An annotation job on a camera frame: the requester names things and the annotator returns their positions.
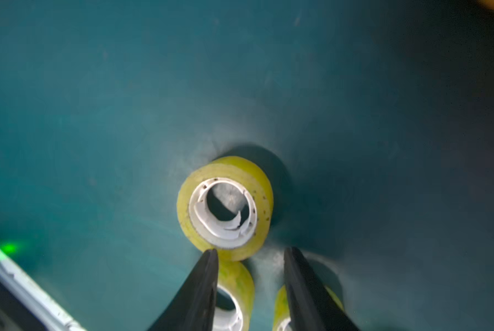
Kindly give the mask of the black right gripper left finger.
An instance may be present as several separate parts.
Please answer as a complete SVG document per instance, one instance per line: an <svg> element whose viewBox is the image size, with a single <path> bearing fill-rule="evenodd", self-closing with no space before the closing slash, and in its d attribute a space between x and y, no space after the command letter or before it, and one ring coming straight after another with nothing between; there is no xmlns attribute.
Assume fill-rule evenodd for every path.
<svg viewBox="0 0 494 331"><path fill-rule="evenodd" d="M212 330L218 292L219 258L206 250L164 312L149 330Z"/></svg>

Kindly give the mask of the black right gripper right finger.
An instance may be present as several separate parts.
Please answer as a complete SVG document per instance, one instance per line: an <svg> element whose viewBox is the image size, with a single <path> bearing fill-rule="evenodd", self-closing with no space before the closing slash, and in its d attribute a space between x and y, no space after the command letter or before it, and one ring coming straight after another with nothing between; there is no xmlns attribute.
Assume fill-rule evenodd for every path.
<svg viewBox="0 0 494 331"><path fill-rule="evenodd" d="M357 330L296 247L284 251L284 279L293 330Z"/></svg>

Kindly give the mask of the transparent tape roll seven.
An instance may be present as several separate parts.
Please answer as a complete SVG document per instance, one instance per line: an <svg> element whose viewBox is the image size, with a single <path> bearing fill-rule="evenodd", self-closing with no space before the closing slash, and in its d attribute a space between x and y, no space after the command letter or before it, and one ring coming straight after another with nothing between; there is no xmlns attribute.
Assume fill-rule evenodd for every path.
<svg viewBox="0 0 494 331"><path fill-rule="evenodd" d="M272 331L294 331L285 285L277 292Z"/></svg>

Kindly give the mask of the transparent tape roll eight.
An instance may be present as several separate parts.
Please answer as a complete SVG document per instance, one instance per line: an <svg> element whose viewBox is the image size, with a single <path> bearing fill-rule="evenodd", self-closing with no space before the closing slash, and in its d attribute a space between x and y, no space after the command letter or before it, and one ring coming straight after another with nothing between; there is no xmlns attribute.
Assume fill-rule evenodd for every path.
<svg viewBox="0 0 494 331"><path fill-rule="evenodd" d="M233 310L216 306L213 330L249 330L255 300L251 273L237 261L219 261L218 290L226 293L235 305Z"/></svg>

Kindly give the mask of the transparent tape roll six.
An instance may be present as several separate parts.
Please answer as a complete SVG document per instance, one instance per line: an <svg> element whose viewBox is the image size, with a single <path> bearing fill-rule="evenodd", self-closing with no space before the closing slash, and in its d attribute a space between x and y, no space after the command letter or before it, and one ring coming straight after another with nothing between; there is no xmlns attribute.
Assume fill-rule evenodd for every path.
<svg viewBox="0 0 494 331"><path fill-rule="evenodd" d="M273 206L264 171L235 156L190 174L177 201L179 224L189 241L201 251L215 248L229 261L248 259L263 246Z"/></svg>

